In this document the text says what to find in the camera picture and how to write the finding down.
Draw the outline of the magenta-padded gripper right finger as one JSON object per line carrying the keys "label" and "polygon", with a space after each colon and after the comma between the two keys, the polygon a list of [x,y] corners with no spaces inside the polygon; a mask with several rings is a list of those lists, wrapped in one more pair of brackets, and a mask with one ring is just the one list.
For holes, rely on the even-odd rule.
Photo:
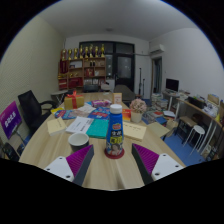
{"label": "magenta-padded gripper right finger", "polygon": [[132,144],[132,155],[145,185],[183,169],[168,154],[157,154],[135,143]]}

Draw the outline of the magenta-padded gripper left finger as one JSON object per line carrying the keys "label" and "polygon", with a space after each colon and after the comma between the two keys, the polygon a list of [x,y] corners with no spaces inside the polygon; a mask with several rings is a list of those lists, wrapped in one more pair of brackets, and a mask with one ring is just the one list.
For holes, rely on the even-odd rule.
{"label": "magenta-padded gripper left finger", "polygon": [[59,156],[45,168],[45,171],[81,186],[93,156],[94,147],[89,145],[68,157]]}

